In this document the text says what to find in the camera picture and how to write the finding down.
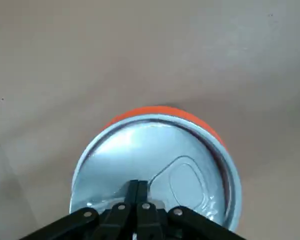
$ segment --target screw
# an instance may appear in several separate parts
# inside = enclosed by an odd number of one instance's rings
[[[126,208],[125,205],[119,205],[119,206],[118,206],[118,209],[119,209],[119,210],[123,210],[123,209],[125,209],[125,208]]]
[[[91,217],[92,213],[90,211],[86,211],[83,216],[85,216],[86,218]]]
[[[150,204],[149,203],[144,203],[142,204],[142,208],[145,210],[148,210],[150,208]]]
[[[175,210],[173,210],[173,213],[177,216],[181,216],[183,214],[183,212],[180,208],[176,208]]]

